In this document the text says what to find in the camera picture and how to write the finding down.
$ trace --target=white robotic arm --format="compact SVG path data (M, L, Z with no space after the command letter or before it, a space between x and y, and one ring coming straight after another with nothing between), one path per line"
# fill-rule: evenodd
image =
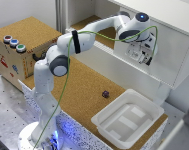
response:
M150 19L147 14L138 13L131 20L127 12L118 12L117 14L115 14L114 16L110 16L109 18L90 23L78 32L99 32L100 30L109 27L114 27L117 31L119 39L124 40L150 27ZM77 34L76 32L75 34L75 32L73 32L64 34L58 38L57 45L53 45L48 49L46 58L44 60L36 62L34 66L35 88L33 89L33 95L35 101L42 110L42 114L40 115L38 126L34 129L31 137L29 138L29 140L32 142L32 146L37 143L44 127L47 124L47 121L54 112L54 106L57 105L57 101L51 95L51 91L54 87L53 75L60 77L65 75L68 71L68 46L71 37L73 37L73 40L70 45L70 55L73 53L79 53L80 51L84 52L91 49L95 42L94 33ZM142 57L139 58L139 62L147 63L147 61L150 62L149 59L153 52L155 40L155 37L150 33L150 31L146 30L140 35L123 42L140 42L140 46L142 47ZM52 119L50 120L46 130L43 132L40 141L37 143L38 148L42 148L42 143L49 143L49 139L51 139L51 136L55 135L55 133L57 132L55 122L56 115L58 115L60 111L61 108L58 107ZM56 149L59 150L60 147L60 143L56 145Z

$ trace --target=wire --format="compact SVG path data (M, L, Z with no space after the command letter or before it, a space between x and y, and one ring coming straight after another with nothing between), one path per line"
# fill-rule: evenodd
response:
M156 26L150 26L150 27L148 27L148 28L146 28L146 29L140 31L139 33L135 34L134 36L131 36L131 37L126 38L126 39L123 39L123 40L112 39L112 38L109 38L109 37L107 37L107 36L105 36L105 35L102 35L102 34L97 33L97 32L92 32L92 31L81 31L81 32L78 32L78 34L94 33L94 34L100 35L100 36L102 36L102 37L104 37L104 38L107 38L107 39L109 39L109 40L112 40L112 41L121 41L121 42L122 42L122 41L126 41L126 40L129 40L129 39L132 39L132 38L134 38L134 37L140 35L141 33L145 32L146 30L148 30L148 29L150 29L150 28L155 28L155 29L156 29L156 40L155 40L154 49L153 49L153 52L152 52L152 55L151 55L151 57L153 58L153 56L154 56L154 51L155 51L155 48L156 48L156 43L157 43L157 37L158 37L158 29L157 29ZM70 72L70 60L69 60L69 57L70 57L70 45L71 45L71 42L72 42L72 38L73 38L73 37L70 38L69 46L68 46L68 73L67 73L66 81L65 81L65 84L64 84L64 87L63 87L61 96L60 96L60 98L59 98L58 104L57 104L57 106L56 106L54 112L52 113L52 115L50 116L50 119L48 120L47 124L45 125L45 127L44 127L44 129L43 129L43 131L42 131L42 133L41 133L41 135L40 135L38 141L36 142L36 144L35 144L33 150L36 148L37 144L39 143L39 141L40 141L40 139L41 139L41 137L42 137L42 135L43 135L43 133L44 133L46 127L48 126L50 120L52 119L52 117L53 117L53 115L55 114L57 108L59 107L59 104L60 104L61 99L62 99L62 97L63 97L64 91L65 91L65 88L66 88L66 85L67 85L67 82L68 82L69 72Z

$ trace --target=brown box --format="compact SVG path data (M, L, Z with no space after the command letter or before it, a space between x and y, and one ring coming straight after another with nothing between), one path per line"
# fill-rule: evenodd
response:
M16 49L4 44L3 38L11 35L26 46L25 53L17 53ZM18 89L18 79L23 81L33 74L35 60L32 54L40 57L48 47L61 35L48 25L34 17L30 17L6 27L0 28L0 73Z

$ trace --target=white plastic bin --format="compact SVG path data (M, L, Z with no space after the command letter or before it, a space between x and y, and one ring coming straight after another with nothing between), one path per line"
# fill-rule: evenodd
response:
M163 113L163 108L129 89L91 120L116 147L129 149Z

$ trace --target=cork surface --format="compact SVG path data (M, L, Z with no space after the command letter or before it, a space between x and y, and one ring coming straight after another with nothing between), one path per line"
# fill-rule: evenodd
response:
M56 39L61 33L36 18L29 17L0 28L0 41L2 43L6 35L11 35L13 39L19 40L20 44L24 44L27 51L30 51L46 42Z
M101 18L99 18L97 16L91 16L91 17L89 17L89 18L87 18L83 21L80 21L80 22L72 25L71 27L76 29L76 30L80 30L80 29L84 28L87 24L94 22L96 20L99 20L99 19L101 19ZM115 39L115 37L116 37L116 31L113 27L101 30L99 33L103 34L105 36L108 36L112 39ZM103 38L99 35L96 36L96 40L99 41L100 43L110 47L111 49L114 49L114 41L108 40L108 39Z
M91 122L91 118L125 92L125 89L75 58L70 58L70 75L63 99L60 103L61 108L114 150L117 150L114 145L98 133L96 126ZM57 100L61 95L65 79L66 76L54 77L55 86L52 95ZM23 82L32 89L34 87L34 76L27 78ZM107 99L102 97L104 90L110 93L110 97ZM166 119L167 115L162 115L130 150L140 149Z

